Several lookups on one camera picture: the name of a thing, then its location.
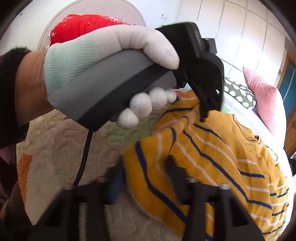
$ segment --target finger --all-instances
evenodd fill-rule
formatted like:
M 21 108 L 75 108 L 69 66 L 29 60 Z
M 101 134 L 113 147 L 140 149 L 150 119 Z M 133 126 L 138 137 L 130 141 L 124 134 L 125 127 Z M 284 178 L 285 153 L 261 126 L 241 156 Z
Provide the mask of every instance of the finger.
M 155 87 L 149 91 L 148 95 L 151 99 L 152 110 L 161 110 L 166 106 L 168 99 L 164 89 Z
M 167 99 L 168 99 L 168 103 L 172 104 L 176 101 L 177 99 L 177 94 L 175 92 L 174 89 L 168 89 L 165 91 L 165 94 L 167 96 Z
M 138 118 L 148 116 L 152 111 L 152 103 L 149 95 L 146 93 L 138 93 L 130 100 L 130 109 Z
M 139 124 L 139 118 L 130 108 L 126 108 L 120 113 L 116 123 L 120 128 L 128 130 L 136 127 Z
M 107 36 L 113 33 L 114 40 L 117 40 L 111 44 L 119 45 L 122 49 L 142 49 L 151 60 L 168 69 L 177 69 L 179 66 L 176 50 L 167 38 L 155 29 L 115 25 L 105 28 L 105 31 Z

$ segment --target white glove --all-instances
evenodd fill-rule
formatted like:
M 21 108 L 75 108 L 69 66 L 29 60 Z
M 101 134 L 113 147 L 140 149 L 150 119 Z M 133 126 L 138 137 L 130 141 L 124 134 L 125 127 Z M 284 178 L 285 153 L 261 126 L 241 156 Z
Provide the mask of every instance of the white glove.
M 161 32 L 141 26 L 109 26 L 62 44 L 54 44 L 48 49 L 44 61 L 47 94 L 63 87 L 102 59 L 124 49 L 142 49 L 151 60 L 168 69 L 179 66 L 178 54 Z M 172 90 L 165 92 L 157 88 L 152 89 L 149 95 L 139 93 L 131 99 L 130 108 L 119 115 L 117 124 L 124 129 L 135 127 L 139 118 L 175 99 L 176 94 Z

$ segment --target bed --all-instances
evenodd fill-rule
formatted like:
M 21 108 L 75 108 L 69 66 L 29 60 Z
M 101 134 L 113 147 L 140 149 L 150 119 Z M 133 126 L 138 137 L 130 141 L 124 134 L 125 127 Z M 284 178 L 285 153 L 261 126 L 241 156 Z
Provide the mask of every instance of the bed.
M 49 32 L 68 14 L 102 14 L 124 21 L 146 26 L 139 11 L 125 0 L 78 0 L 61 10 L 48 24 L 39 41 L 39 49 L 49 44 Z M 291 218 L 293 204 L 292 172 L 283 148 L 267 129 L 255 111 L 247 110 L 228 94 L 224 95 L 223 111 L 236 114 L 237 120 L 250 128 L 255 135 L 261 136 L 274 159 L 280 163 L 289 184 L 290 208 L 287 222 Z M 116 163 L 124 148 L 152 133 L 157 119 L 163 110 L 151 113 L 139 126 L 124 131 L 116 123 L 107 122 L 93 136 L 88 162 L 81 184 L 88 183 L 103 175 L 109 166 Z M 87 130 L 54 110 L 30 123 L 26 141 L 17 146 L 17 159 L 30 160 L 30 171 L 20 179 L 20 186 L 26 189 L 22 193 L 26 212 L 33 224 L 42 215 L 52 198 L 60 191 L 64 183 L 75 179 L 80 166 Z M 181 240 L 181 236 L 168 229 L 164 224 L 151 219 L 135 205 L 128 190 L 124 190 L 115 205 L 105 208 L 112 240 Z M 80 218 L 81 240 L 84 240 L 83 221 Z

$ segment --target gray patterned pillow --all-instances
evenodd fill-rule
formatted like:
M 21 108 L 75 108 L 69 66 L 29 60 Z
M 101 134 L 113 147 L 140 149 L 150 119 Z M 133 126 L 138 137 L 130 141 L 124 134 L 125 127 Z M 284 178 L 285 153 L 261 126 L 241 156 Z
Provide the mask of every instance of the gray patterned pillow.
M 255 107 L 256 98 L 254 93 L 248 87 L 224 78 L 224 92 L 235 98 L 243 107 L 251 110 Z

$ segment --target wall outlet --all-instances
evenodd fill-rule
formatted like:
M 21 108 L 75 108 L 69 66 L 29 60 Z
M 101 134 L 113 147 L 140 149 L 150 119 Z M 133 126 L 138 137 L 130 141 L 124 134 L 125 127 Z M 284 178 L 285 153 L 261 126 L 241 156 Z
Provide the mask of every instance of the wall outlet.
M 168 17 L 166 15 L 164 15 L 164 14 L 162 14 L 160 17 L 163 18 L 164 20 L 168 19 Z

